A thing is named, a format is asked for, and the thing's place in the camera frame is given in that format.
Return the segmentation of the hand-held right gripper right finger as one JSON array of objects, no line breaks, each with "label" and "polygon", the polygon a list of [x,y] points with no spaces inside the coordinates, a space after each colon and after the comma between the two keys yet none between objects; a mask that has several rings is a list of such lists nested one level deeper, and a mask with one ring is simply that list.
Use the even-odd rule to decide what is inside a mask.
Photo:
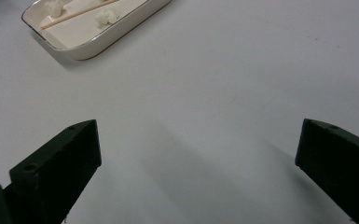
[{"label": "hand-held right gripper right finger", "polygon": [[305,119],[295,164],[359,224],[359,137],[338,126]]}]

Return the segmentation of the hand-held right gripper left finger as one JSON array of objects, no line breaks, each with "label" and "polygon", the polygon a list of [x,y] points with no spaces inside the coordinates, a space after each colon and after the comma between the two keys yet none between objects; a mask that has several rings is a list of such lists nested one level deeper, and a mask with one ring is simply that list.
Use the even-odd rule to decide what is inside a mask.
[{"label": "hand-held right gripper left finger", "polygon": [[16,224],[62,224],[102,164],[97,121],[72,125],[10,169]]}]

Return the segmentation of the white rectangular tray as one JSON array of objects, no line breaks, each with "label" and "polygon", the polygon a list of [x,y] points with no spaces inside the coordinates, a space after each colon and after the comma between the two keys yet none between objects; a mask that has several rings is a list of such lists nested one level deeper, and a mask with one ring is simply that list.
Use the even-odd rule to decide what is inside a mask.
[{"label": "white rectangular tray", "polygon": [[[73,60],[87,60],[108,48],[172,0],[119,0],[41,30],[40,26],[99,5],[105,0],[62,0],[63,11],[58,18],[52,18],[47,13],[45,4],[48,1],[37,0],[24,10],[21,19],[52,50]],[[95,16],[108,7],[117,9],[120,18],[113,24],[100,25]]]}]

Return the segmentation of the white cotton ball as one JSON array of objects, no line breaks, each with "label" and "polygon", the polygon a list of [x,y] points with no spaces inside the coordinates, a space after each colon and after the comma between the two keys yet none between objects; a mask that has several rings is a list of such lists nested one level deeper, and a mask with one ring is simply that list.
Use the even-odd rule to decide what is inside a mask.
[{"label": "white cotton ball", "polygon": [[120,18],[120,12],[114,7],[105,8],[95,16],[95,20],[100,25],[113,24],[119,18]]},{"label": "white cotton ball", "polygon": [[50,0],[46,2],[45,9],[50,17],[58,18],[62,15],[63,6],[62,0]]}]

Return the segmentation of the wooden stick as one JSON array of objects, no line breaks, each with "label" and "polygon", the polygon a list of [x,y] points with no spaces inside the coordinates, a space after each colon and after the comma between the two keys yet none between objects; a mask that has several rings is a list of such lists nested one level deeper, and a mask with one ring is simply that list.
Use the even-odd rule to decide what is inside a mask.
[{"label": "wooden stick", "polygon": [[107,5],[116,3],[117,1],[119,1],[119,0],[105,0],[104,2],[102,2],[102,3],[99,4],[99,5],[96,5],[96,6],[93,6],[93,7],[88,7],[88,8],[86,8],[86,9],[80,10],[80,11],[78,11],[78,12],[76,12],[76,13],[71,14],[71,15],[68,15],[68,16],[63,17],[63,18],[60,18],[60,19],[58,19],[58,20],[56,20],[56,21],[53,21],[53,22],[51,22],[51,23],[49,23],[49,24],[45,24],[45,25],[43,25],[43,26],[40,26],[40,29],[41,29],[41,30],[48,29],[49,27],[52,27],[52,26],[54,26],[54,25],[57,25],[57,24],[59,24],[59,23],[61,23],[61,22],[71,20],[72,18],[75,18],[75,17],[80,16],[80,15],[82,15],[82,14],[91,12],[92,10],[95,10],[95,9],[97,9],[97,8],[105,7],[105,6],[107,6]]}]

